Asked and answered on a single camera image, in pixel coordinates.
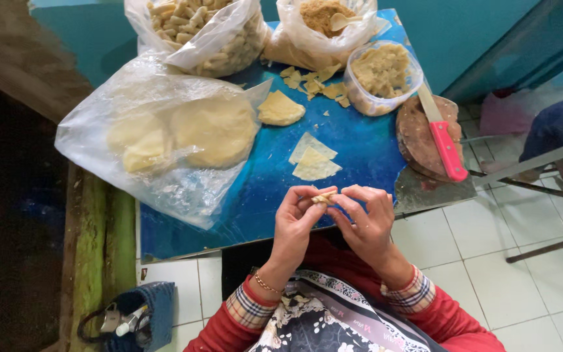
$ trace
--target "floral apron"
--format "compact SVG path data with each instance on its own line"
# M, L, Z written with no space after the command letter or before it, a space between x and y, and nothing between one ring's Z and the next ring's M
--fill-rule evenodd
M309 270L297 271L286 284L248 351L447 352L386 305L371 305L344 281Z

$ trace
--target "red knife handle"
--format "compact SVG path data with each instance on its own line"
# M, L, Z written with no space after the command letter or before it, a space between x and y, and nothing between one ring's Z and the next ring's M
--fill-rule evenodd
M446 121L440 122L430 122L429 129L432 131L434 136L434 142L438 148L438 153L440 153L440 158L442 159L442 164L447 171L449 178L456 182L461 182L468 177L469 172L462 167L460 162L460 156L457 154L455 145L449 132L447 132L447 127L449 123Z

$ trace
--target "plastic container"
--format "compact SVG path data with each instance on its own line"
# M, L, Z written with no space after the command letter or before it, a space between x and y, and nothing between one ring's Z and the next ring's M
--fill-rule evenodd
M349 91L348 97L354 108L368 116L381 116L385 115L403 104L412 94L414 94L421 84L423 84L423 70L420 68L418 60L411 54L409 50L407 51L407 56L410 58L410 65L407 67L408 75L405 78L410 89L402 96L398 96L393 99L384 99L374 96L367 92L358 82L353 71L351 70L351 62L358 59L360 55L364 54L365 51L371 48L379 48L385 44L401 44L391 40L378 40L372 43L364 44L363 46L354 50L347 60L347 68L345 68L345 75L343 82Z

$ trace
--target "woman's left hand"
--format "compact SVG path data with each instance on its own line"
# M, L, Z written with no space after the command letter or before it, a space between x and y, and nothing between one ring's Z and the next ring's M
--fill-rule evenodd
M325 203L314 204L311 198L335 189L336 186L323 189L293 186L288 190L275 215L271 256L258 271L264 283L277 291L284 289L290 276L303 262L310 241L310 230L327 208ZM263 291L255 282L251 287L264 299L278 299L278 295Z

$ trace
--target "finger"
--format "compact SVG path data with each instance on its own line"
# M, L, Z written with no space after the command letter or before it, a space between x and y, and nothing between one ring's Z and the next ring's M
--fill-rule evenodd
M359 203L344 194L334 194L330 199L340 205L342 209L345 209L345 212L351 215L351 219L353 219L358 226L368 226L368 215Z
M388 208L392 208L392 196L390 196L390 198L388 199L389 193L383 189L372 188L372 187L364 187L364 188L370 190L377 196L377 198L379 198L379 201L383 205L384 212L387 214Z
M325 209L327 209L327 204L325 203L312 204L312 206L305 211L303 217L299 219L298 223L302 228L311 229L320 217L323 216Z
M388 199L386 200L386 215L391 217L392 220L395 219L395 203L392 201L392 194L387 194Z
M336 208L327 208L327 215L332 217L333 221L336 223L345 238L355 237L353 225L351 225L349 219L340 210Z
M311 207L312 205L314 205L314 202L312 202L311 197L301 198L299 200L299 203L296 204L296 207L298 208L298 212L300 213L299 217L303 216L305 211L307 211L308 208Z
M342 188L340 190L340 193L348 197L359 199L366 203L375 199L375 194L373 192L359 185L353 185L353 186Z
M379 190L376 188L353 185L342 188L342 194L366 202L366 209L368 210L369 215L373 214L376 216L383 216L385 213L385 204L380 199L380 197L385 198L385 191L383 191L383 194L380 194Z
M318 195L321 195L323 193L327 193L327 192L331 192L333 190L337 190L338 187L336 186L330 186L330 187L326 187L326 188L321 188L319 189L319 193ZM306 210L308 210L308 208L314 204L314 202L312 202L312 197L305 197L299 200L299 203L297 203L297 207L299 208L299 210L301 211L301 213L305 213Z
M316 197L320 194L319 189L312 186L292 186L286 192L279 209L289 211L291 207L295 206L301 197Z

